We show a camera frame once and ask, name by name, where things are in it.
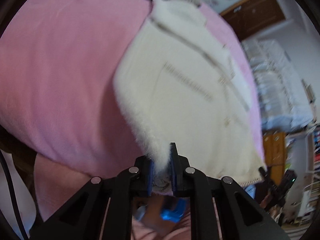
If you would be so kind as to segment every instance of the blue object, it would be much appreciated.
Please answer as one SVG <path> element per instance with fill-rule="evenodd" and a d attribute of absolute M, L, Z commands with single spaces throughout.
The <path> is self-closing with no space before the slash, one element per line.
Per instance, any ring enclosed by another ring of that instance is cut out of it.
<path fill-rule="evenodd" d="M 254 199 L 256 195 L 256 186 L 255 185 L 250 185 L 245 188 L 245 191 Z"/>
<path fill-rule="evenodd" d="M 187 202 L 180 198 L 178 200 L 177 206 L 174 210 L 163 209 L 160 216 L 163 220 L 169 220 L 174 223 L 178 223 L 186 210 Z"/>

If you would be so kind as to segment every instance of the bed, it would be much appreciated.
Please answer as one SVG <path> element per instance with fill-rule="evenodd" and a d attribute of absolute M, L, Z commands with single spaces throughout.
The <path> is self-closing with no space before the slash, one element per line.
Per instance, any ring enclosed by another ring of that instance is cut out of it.
<path fill-rule="evenodd" d="M 263 159 L 250 65 L 231 27 L 208 5 L 200 11 L 249 84 L 250 128 Z M 0 124 L 38 152 L 34 177 L 44 220 L 90 177 L 116 176 L 142 155 L 112 78 L 149 12 L 149 0 L 28 0 L 1 37 Z"/>

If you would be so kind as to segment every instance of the pink blanket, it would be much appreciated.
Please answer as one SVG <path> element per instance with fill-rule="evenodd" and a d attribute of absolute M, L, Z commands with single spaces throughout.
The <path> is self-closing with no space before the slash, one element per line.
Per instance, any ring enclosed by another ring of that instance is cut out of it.
<path fill-rule="evenodd" d="M 40 153 L 35 184 L 45 220 L 90 176 L 116 176 L 142 155 L 112 77 L 150 10 L 149 0 L 28 0 L 0 39 L 0 124 Z M 252 134 L 263 158 L 250 67 L 229 25 L 207 5 L 200 10 L 251 87 Z"/>

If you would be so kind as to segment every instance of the white wall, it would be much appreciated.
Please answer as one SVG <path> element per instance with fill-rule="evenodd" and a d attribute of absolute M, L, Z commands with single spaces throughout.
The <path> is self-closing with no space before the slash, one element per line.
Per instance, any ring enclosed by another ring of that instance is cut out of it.
<path fill-rule="evenodd" d="M 317 38 L 320 42 L 320 35 L 318 31 L 295 0 L 277 0 L 277 2 L 287 20 L 295 21 L 295 23 L 303 28 L 306 33 Z"/>
<path fill-rule="evenodd" d="M 258 40 L 275 39 L 287 52 L 299 76 L 311 84 L 320 119 L 320 42 L 293 20 L 255 35 Z"/>

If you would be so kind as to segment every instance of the white fluffy garment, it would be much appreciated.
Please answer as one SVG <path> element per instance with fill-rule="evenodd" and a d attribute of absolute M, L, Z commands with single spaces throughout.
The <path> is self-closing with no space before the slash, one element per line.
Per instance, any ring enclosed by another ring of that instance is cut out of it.
<path fill-rule="evenodd" d="M 250 90 L 205 22 L 193 4 L 154 0 L 116 71 L 116 99 L 156 174 L 175 142 L 207 176 L 251 184 L 265 164 L 249 129 Z"/>

